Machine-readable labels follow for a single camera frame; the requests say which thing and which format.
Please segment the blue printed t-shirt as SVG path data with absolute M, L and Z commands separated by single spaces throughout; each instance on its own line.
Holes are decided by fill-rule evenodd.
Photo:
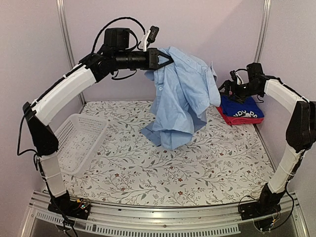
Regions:
M 228 117 L 264 118 L 263 112 L 252 97 L 248 97 L 244 103 L 239 103 L 226 95 L 221 95 L 220 108 Z

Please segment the light blue shirt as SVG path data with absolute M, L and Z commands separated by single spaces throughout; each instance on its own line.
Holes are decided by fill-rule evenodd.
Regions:
M 141 133 L 155 146 L 173 150 L 191 142 L 195 132 L 206 126 L 206 110 L 220 106 L 221 98 L 212 63 L 172 46 L 160 51 L 170 56 L 173 63 L 145 72 L 156 87 L 150 109 L 155 120 Z

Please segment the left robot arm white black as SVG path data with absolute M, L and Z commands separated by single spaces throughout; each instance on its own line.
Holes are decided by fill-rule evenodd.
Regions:
M 85 89 L 118 70 L 158 70 L 173 63 L 171 56 L 157 48 L 144 50 L 117 49 L 102 46 L 82 58 L 32 103 L 23 106 L 22 121 L 26 122 L 34 144 L 35 162 L 49 191 L 51 202 L 62 214 L 70 214 L 73 201 L 65 188 L 58 164 L 59 142 L 49 125 L 72 99 Z

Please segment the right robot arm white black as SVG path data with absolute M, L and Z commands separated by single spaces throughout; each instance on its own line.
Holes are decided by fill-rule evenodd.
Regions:
M 244 102 L 253 95 L 267 95 L 291 114 L 282 159 L 272 178 L 264 185 L 255 205 L 259 215 L 266 215 L 286 193 L 287 184 L 295 176 L 305 153 L 316 142 L 316 103 L 301 96 L 280 78 L 264 74 L 256 75 L 245 84 L 226 80 L 219 89 L 237 102 Z

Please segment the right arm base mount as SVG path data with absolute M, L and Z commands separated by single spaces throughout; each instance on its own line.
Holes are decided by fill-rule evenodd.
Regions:
M 238 212 L 242 220 L 254 219 L 281 211 L 278 202 L 270 200 L 257 200 L 248 203 L 239 203 Z

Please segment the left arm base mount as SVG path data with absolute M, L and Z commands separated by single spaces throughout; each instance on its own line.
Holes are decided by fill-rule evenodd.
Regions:
M 57 197 L 52 198 L 48 205 L 48 211 L 50 212 L 82 220 L 88 219 L 90 210 L 90 202 L 83 198 L 71 200 L 69 198 Z

